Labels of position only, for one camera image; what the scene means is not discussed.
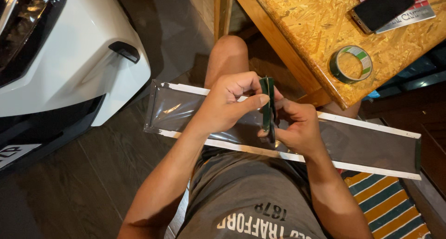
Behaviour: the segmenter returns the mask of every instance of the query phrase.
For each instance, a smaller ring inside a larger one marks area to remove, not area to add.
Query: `white frame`
[[[173,83],[162,83],[162,87],[169,87],[174,90],[189,92],[193,94],[201,94],[201,95],[207,95],[209,93],[209,89],[199,88],[199,87],[193,87],[188,86],[184,84],[173,84]],[[245,100],[246,97],[241,97],[239,101]],[[421,134],[403,131],[396,128],[390,128],[387,126],[382,126],[374,123],[368,123],[364,121],[359,121],[356,119],[351,119],[347,117],[332,115],[328,113],[323,113],[318,111],[318,117],[326,120],[341,122],[341,123],[347,123],[350,125],[363,127],[363,128],[369,128],[374,129],[382,132],[387,132],[395,135],[400,136],[406,136],[411,137],[415,139],[419,139],[421,137]],[[159,134],[163,136],[173,137],[173,138],[179,138],[181,133],[176,131],[167,131],[160,129]],[[286,152],[279,152],[269,149],[261,149],[257,147],[247,146],[247,145],[238,145],[233,144],[226,141],[220,141],[220,140],[214,140],[214,139],[207,139],[204,143],[205,145],[219,147],[223,149],[231,149],[235,151],[242,151],[242,152],[249,152],[253,154],[259,154],[259,155],[265,155],[270,157],[278,157],[282,159],[287,159],[291,161],[299,161],[299,162],[305,162],[304,157],[302,155],[292,154],[292,153],[286,153]],[[390,169],[383,169],[383,168],[374,168],[369,166],[361,166],[351,163],[345,163],[345,162],[338,162],[338,161],[332,161],[333,165],[336,168],[342,168],[342,169],[348,169],[348,170],[354,170],[354,171],[360,171],[365,173],[372,173],[372,174],[380,174],[380,175],[386,175],[386,176],[393,176],[393,177],[400,177],[400,178],[407,178],[407,179],[414,179],[414,180],[421,180],[421,176],[419,174],[414,173],[407,173],[403,171],[396,171],[396,170],[390,170]]]

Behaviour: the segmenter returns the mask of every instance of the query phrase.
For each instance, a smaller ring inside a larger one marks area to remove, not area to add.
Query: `clear plastic film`
[[[175,90],[169,87],[169,83],[153,80],[144,131],[182,132],[205,97],[201,94]],[[262,129],[262,123],[262,113],[251,111],[233,128],[226,132],[213,133],[209,139],[292,153],[279,141],[271,144],[258,138],[257,132]],[[279,128],[287,127],[286,121],[280,122]],[[416,156],[419,140],[416,138],[325,119],[319,120],[319,127],[333,161],[419,173]]]

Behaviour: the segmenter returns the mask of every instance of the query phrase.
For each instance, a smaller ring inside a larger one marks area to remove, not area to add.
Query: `roll of green tape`
[[[352,78],[348,75],[346,75],[341,69],[339,69],[338,66],[338,58],[339,55],[342,53],[350,53],[353,54],[356,58],[358,58],[361,61],[363,70],[361,72],[360,78]],[[362,80],[365,80],[367,77],[370,76],[372,70],[372,63],[371,58],[367,52],[365,52],[364,49],[357,47],[357,46],[345,46],[341,48],[339,51],[335,52],[330,59],[330,71],[339,81],[352,84],[355,82],[359,82]]]

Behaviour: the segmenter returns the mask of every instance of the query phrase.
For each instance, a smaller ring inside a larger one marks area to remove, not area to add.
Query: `person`
[[[275,89],[278,111],[292,122],[287,130],[275,129],[276,139],[304,156],[310,194],[305,177],[286,160],[216,148],[202,152],[209,134],[226,131],[269,101],[257,74],[249,72],[242,39],[225,36],[215,44],[205,88],[210,92],[200,109],[137,191],[118,238],[162,238],[192,172],[179,239],[372,238],[325,149],[314,106],[289,101]],[[255,95],[237,102],[250,91]]]

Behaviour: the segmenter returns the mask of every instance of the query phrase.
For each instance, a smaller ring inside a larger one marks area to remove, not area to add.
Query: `blue and yellow striped mat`
[[[375,239],[430,239],[430,231],[396,177],[359,173],[345,178]]]

